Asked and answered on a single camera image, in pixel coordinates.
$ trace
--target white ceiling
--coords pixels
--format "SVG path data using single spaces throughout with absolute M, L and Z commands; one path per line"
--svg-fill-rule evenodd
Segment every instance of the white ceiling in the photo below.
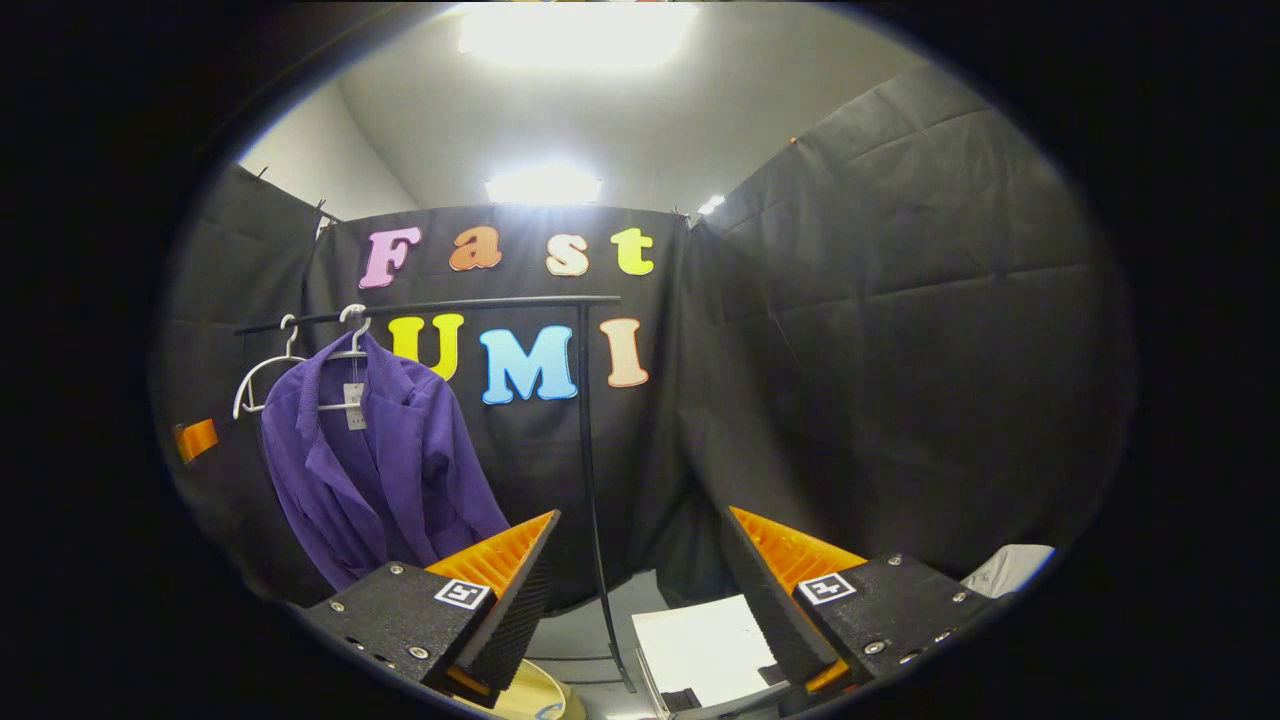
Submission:
M 669 61 L 547 70 L 458 51 L 439 15 L 339 79 L 369 145 L 421 208 L 485 204 L 484 182 L 548 160 L 598 202 L 690 214 L 829 113 L 922 64 L 864 22 L 800 3 L 700 4 Z

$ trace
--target price tag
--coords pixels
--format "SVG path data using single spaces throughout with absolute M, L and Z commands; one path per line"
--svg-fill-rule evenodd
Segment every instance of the price tag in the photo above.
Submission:
M 365 392 L 365 383 L 343 383 L 342 396 L 343 402 L 347 405 L 360 404 L 360 396 Z M 348 430 L 362 430 L 365 425 L 365 413 L 360 407 L 347 409 L 347 429 Z

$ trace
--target yellow plate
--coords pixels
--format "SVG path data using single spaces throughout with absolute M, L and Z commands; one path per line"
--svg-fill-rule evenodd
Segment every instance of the yellow plate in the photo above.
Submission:
M 545 670 L 527 660 L 520 661 L 520 670 L 511 687 L 498 696 L 493 710 L 457 698 L 504 720 L 584 720 L 586 711 L 573 691 L 556 682 Z

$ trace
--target jacket collar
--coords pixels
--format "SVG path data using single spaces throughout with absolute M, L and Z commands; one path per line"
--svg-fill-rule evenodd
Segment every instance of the jacket collar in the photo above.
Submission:
M 302 387 L 298 396 L 298 419 L 296 427 L 302 439 L 307 443 L 315 441 L 320 434 L 320 369 L 334 352 L 351 350 L 352 334 L 355 334 L 355 331 L 344 333 L 324 347 L 324 350 L 305 360 L 300 366 Z M 399 357 L 374 342 L 374 338 L 369 333 L 360 337 L 360 350 L 369 355 L 369 357 L 364 359 L 366 360 L 369 373 L 361 401 L 364 402 L 364 398 L 367 398 L 370 395 L 376 395 L 396 405 L 403 404 L 413 392 L 415 386 L 408 373 L 404 372 Z

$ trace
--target floor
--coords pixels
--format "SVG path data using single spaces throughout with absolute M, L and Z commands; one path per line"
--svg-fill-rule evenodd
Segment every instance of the floor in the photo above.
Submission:
M 613 628 L 618 635 L 622 664 L 634 693 L 627 692 L 609 657 L 609 635 L 600 602 L 594 601 L 538 624 L 526 657 L 553 678 L 573 688 L 590 720 L 644 720 L 657 712 L 644 689 L 635 656 L 636 634 L 631 615 L 668 610 L 658 592 L 653 571 L 639 573 L 609 593 Z M 545 660 L 547 657 L 599 657 L 598 660 Z

